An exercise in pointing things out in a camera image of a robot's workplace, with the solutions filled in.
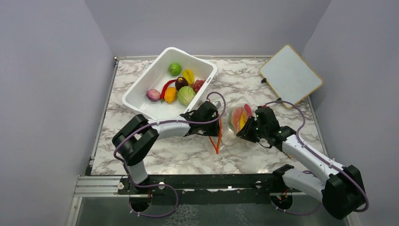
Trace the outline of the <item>clear zip top bag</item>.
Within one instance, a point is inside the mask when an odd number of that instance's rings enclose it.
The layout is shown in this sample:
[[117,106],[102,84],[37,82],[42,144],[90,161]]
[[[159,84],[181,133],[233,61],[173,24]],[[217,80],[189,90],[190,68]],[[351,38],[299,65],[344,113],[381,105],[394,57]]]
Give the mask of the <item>clear zip top bag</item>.
[[219,119],[216,142],[214,141],[214,137],[208,137],[217,155],[226,146],[232,146],[239,142],[237,134],[244,128],[251,116],[253,116],[253,108],[250,104],[227,107],[223,117]]

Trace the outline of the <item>orange fake fruit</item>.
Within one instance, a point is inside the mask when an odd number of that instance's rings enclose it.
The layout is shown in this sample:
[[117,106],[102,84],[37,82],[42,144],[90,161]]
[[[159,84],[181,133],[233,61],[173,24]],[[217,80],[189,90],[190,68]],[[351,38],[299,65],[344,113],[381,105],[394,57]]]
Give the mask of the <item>orange fake fruit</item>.
[[177,96],[177,89],[175,87],[169,87],[165,91],[164,100],[168,104],[171,104],[176,100],[176,96]]

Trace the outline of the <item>white plastic bin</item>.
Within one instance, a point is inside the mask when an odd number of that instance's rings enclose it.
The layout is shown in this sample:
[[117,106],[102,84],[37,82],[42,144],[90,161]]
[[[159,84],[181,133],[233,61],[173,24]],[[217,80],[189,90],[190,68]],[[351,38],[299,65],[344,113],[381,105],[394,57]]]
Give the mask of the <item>white plastic bin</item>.
[[194,109],[216,73],[214,63],[169,47],[129,87],[122,102],[150,119],[174,118]]

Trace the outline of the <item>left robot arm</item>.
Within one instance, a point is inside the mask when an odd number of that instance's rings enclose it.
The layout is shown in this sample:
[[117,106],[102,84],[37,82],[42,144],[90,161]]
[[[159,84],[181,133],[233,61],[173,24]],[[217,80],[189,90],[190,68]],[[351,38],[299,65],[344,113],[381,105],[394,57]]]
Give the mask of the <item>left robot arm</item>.
[[186,137],[203,133],[204,136],[219,135],[220,118],[217,107],[206,101],[196,110],[175,118],[158,121],[149,120],[143,114],[134,116],[113,138],[115,154],[130,177],[130,187],[143,193],[148,187],[148,173],[144,158],[157,140],[170,137]]

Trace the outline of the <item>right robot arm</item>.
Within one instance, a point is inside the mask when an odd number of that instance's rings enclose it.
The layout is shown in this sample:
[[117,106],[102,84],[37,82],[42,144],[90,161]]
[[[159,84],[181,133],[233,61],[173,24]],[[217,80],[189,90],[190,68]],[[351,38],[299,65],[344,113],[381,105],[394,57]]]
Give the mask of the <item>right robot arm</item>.
[[297,131],[280,126],[274,111],[267,106],[259,107],[253,115],[247,114],[246,108],[241,108],[241,112],[232,117],[237,137],[252,143],[265,139],[269,147],[292,156],[310,171],[306,174],[291,165],[278,168],[271,179],[276,191],[297,189],[321,202],[336,219],[343,219],[366,206],[367,196],[356,167],[345,167],[320,154],[302,141]]

